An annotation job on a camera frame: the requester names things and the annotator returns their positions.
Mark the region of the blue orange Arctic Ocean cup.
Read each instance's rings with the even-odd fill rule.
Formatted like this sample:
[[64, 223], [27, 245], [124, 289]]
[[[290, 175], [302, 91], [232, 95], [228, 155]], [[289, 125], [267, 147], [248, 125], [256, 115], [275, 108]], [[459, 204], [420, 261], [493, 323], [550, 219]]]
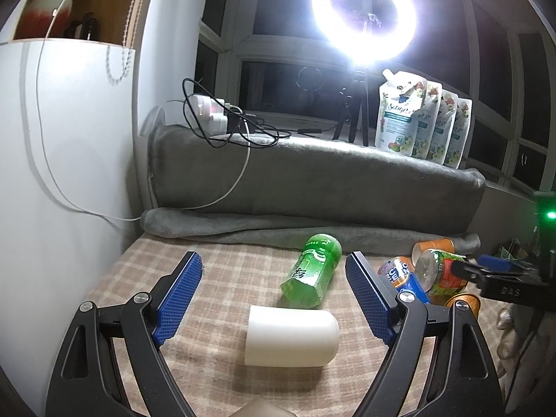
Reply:
[[408, 291], [423, 303], [430, 302], [417, 280], [413, 264], [409, 258], [397, 256], [387, 260], [379, 267], [378, 274], [386, 277], [399, 292]]

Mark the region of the orange cup near front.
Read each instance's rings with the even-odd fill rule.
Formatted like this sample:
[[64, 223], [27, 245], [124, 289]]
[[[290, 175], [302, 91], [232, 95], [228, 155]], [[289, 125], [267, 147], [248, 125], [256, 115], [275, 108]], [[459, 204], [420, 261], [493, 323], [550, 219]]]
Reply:
[[445, 306], [448, 308], [456, 306], [457, 308], [464, 310], [469, 309], [475, 318], [478, 318], [482, 303], [480, 298], [476, 295], [470, 293], [459, 293], [448, 299]]

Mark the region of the orange cup at back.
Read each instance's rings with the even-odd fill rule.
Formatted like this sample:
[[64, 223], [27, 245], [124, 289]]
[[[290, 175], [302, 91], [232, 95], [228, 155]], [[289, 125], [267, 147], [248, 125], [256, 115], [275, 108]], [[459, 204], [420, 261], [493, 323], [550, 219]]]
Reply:
[[454, 253], [454, 244], [450, 238], [441, 238], [437, 240], [421, 241], [417, 242], [412, 249], [411, 260], [413, 265], [417, 264], [417, 260], [421, 257], [421, 254], [426, 250], [440, 250], [449, 253]]

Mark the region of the red green labelled cup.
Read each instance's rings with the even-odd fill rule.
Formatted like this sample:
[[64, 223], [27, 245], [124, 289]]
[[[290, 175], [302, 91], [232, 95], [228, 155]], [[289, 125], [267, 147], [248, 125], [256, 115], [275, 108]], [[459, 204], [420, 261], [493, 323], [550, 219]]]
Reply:
[[464, 261], [465, 256], [429, 248], [417, 259], [415, 275], [430, 303], [444, 305], [452, 296], [462, 292], [467, 281], [451, 272], [454, 261]]

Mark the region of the green plastic cup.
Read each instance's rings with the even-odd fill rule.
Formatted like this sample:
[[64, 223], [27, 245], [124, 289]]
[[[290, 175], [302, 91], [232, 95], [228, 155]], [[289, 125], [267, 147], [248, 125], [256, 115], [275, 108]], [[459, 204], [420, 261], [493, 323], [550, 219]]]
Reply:
[[342, 256], [342, 247], [332, 235], [316, 234], [303, 246], [281, 290], [294, 308], [314, 309], [322, 303], [335, 269]]

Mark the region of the white plastic cup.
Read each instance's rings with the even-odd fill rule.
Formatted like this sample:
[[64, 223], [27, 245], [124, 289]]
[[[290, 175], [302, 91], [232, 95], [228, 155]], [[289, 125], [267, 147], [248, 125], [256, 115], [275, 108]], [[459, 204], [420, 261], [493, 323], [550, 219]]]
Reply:
[[338, 351], [339, 324], [328, 311], [250, 306], [244, 363], [256, 367], [319, 368]]

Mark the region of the refill pouch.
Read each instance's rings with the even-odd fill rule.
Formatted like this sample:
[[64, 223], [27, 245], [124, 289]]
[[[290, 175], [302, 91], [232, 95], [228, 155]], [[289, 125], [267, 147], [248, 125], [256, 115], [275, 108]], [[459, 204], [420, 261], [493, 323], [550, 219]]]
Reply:
[[472, 100], [459, 98], [455, 120], [447, 147], [444, 165], [458, 169], [465, 151], [466, 139], [472, 121]]
[[442, 165], [446, 158], [450, 136], [455, 122], [457, 103], [458, 95], [456, 93], [448, 90], [442, 91], [439, 111], [427, 155], [430, 161], [438, 165]]
[[425, 159], [429, 152], [433, 129], [441, 104], [443, 87], [440, 83], [428, 81], [424, 103], [417, 112], [417, 134], [412, 156]]
[[427, 80], [414, 73], [383, 70], [375, 147], [410, 156], [417, 136], [417, 112], [425, 99]]

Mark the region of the beige plaid cloth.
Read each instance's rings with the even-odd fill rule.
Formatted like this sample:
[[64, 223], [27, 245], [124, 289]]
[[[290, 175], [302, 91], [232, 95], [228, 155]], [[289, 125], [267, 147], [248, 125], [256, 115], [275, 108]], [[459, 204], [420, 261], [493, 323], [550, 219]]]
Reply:
[[350, 416], [386, 352], [375, 338], [339, 267], [322, 306], [338, 321], [339, 348], [322, 368], [263, 368], [244, 362], [251, 306], [278, 307], [281, 282], [296, 251], [165, 240], [143, 235], [90, 292], [98, 306], [125, 303], [196, 251], [204, 275], [175, 336], [161, 351], [175, 382], [199, 416], [228, 416], [261, 398], [299, 416]]

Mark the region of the black tripod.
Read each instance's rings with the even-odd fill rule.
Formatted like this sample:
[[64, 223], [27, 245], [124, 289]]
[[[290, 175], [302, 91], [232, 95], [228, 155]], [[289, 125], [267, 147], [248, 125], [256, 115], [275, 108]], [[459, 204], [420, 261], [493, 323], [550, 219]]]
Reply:
[[348, 143], [354, 144], [357, 127], [360, 127], [362, 145], [368, 147], [368, 114], [368, 76], [365, 70], [355, 70], [351, 82], [339, 93], [339, 118], [333, 140], [339, 140], [343, 127], [348, 122]]

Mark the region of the grey blanket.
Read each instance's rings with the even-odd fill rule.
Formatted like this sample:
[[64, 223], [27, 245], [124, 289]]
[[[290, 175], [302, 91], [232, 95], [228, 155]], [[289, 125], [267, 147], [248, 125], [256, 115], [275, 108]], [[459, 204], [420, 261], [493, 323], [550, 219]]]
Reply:
[[407, 255], [421, 241], [480, 248], [470, 231], [485, 189], [476, 170], [312, 138], [266, 147], [236, 138], [211, 148], [179, 125], [148, 141], [154, 206], [141, 217], [150, 235], [297, 250], [311, 235], [334, 236], [344, 251]]

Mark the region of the white power strip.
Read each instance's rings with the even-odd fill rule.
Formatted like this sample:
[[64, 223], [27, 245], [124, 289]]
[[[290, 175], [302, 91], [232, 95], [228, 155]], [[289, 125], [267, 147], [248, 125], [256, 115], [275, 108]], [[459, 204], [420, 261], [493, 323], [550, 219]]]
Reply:
[[224, 99], [213, 99], [207, 95], [193, 94], [189, 102], [196, 117], [196, 126], [210, 137], [227, 133], [228, 118], [224, 114]]

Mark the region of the red white vase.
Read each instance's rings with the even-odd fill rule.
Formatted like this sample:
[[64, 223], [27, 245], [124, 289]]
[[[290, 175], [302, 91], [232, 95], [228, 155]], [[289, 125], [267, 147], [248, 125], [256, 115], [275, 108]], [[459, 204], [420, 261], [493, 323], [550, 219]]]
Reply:
[[51, 23], [51, 36], [60, 36], [68, 25], [73, 0], [27, 0], [16, 25], [15, 40], [43, 38]]

